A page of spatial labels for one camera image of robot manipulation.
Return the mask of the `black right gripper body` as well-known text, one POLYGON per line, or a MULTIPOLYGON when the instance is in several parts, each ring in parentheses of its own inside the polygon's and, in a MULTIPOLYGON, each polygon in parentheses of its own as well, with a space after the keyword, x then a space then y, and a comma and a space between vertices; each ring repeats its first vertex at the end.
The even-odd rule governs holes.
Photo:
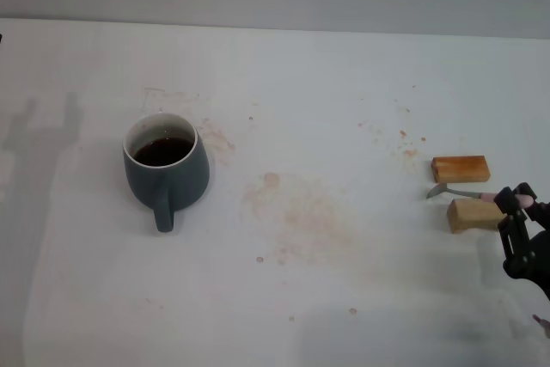
POLYGON ((504 236, 505 260, 503 269, 513 279, 524 279, 536 284, 549 298, 549 231, 543 230, 526 243, 512 241, 504 236))

